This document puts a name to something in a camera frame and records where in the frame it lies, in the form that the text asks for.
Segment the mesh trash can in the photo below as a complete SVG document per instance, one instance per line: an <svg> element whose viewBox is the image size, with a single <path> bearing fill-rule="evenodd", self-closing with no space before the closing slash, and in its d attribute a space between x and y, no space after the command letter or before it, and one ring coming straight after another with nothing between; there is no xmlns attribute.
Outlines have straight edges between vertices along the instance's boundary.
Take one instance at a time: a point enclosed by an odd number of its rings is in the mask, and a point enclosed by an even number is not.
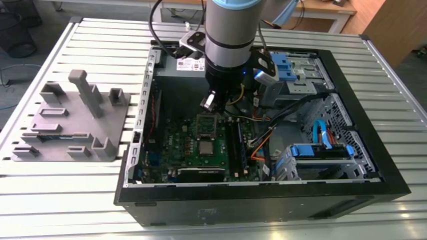
<svg viewBox="0 0 427 240"><path fill-rule="evenodd" d="M0 48L12 58L24 58L37 50L32 36L20 23L17 13L0 12Z"/></svg>
<svg viewBox="0 0 427 240"><path fill-rule="evenodd" d="M27 28L36 27L41 24L41 18L35 6L33 0L0 0L9 13L21 16L21 24Z"/></svg>

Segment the floor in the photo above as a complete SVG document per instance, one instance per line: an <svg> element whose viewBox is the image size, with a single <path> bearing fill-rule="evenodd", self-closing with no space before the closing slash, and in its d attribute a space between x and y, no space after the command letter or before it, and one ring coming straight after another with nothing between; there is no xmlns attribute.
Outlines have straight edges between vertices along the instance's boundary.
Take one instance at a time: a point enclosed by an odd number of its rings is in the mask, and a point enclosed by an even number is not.
<svg viewBox="0 0 427 240"><path fill-rule="evenodd" d="M72 16L147 21L151 11L148 7L64 2L61 5L63 11L56 12L49 1L35 1L35 4L43 19L43 25L29 29L32 39L37 45L37 52L29 57L17 59L8 57L0 49L0 68L15 64L43 65ZM172 17L172 14L163 10L163 21L171 23L189 21L195 25L199 23L201 11L185 10L176 14L179 17ZM15 67L3 71L3 79L5 82L11 80L11 87L4 88L0 84L0 109L19 103L37 70L37 67ZM11 107L0 110L0 130L7 124L13 109Z"/></svg>
<svg viewBox="0 0 427 240"><path fill-rule="evenodd" d="M63 4L63 11L56 12L51 2L36 1L35 3L43 19L43 25L29 29L29 33L39 48L37 52L27 58L16 59L9 58L0 50L0 68L15 64L41 65L72 16L139 21L147 21L149 17L148 7L65 2ZM193 10L187 10L176 14L181 17L172 17L171 13L164 11L163 21L181 23L184 20L191 20L189 22L192 24L197 24L201 17L201 11L195 12ZM419 103L424 109L427 109L427 57L420 59L411 53L395 71ZM1 108L13 106L19 103L36 73L37 67L16 67L3 71L3 79L11 80L11 87L4 88L0 86L0 129L4 127L15 109L11 107L1 110Z"/></svg>

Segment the motherboard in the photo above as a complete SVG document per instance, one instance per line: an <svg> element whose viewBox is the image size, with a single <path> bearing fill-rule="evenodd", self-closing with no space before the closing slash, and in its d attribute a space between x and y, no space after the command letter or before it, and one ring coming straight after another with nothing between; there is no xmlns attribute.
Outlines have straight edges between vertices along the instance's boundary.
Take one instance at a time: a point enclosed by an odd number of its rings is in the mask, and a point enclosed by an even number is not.
<svg viewBox="0 0 427 240"><path fill-rule="evenodd" d="M240 118L167 119L161 150L141 155L136 178L144 183L259 181L259 167L245 154L252 136L252 122Z"/></svg>

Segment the green circuit board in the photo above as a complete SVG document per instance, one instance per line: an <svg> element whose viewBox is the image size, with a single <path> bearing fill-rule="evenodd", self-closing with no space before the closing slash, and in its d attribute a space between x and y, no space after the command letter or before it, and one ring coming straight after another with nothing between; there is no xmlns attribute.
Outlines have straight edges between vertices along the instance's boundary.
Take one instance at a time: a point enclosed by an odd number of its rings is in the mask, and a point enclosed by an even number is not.
<svg viewBox="0 0 427 240"><path fill-rule="evenodd" d="M219 116L204 114L195 118L167 120L159 168L151 171L148 182L168 182L168 172L180 168L224 169L227 182L259 181L257 166L248 167L243 176L235 177L229 173L227 121ZM239 121L243 139L247 141L253 136L252 122Z"/></svg>

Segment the slotted metal table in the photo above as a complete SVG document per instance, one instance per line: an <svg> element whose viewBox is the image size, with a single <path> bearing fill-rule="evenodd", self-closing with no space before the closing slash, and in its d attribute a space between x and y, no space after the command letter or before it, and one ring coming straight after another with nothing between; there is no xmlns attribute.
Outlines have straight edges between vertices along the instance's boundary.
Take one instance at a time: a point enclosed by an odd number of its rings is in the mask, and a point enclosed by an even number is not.
<svg viewBox="0 0 427 240"><path fill-rule="evenodd" d="M181 24L153 25L177 41ZM0 238L113 239L420 239L427 236L427 114L368 40L338 35L263 30L269 46L330 50L362 102L412 193L331 220L209 226L141 227L113 196L125 145L117 160L15 162L12 149L43 101L45 82L77 91L72 69L88 72L100 92L123 88L132 106L121 142L129 142L151 40L145 22L84 18L69 23L0 133Z"/></svg>

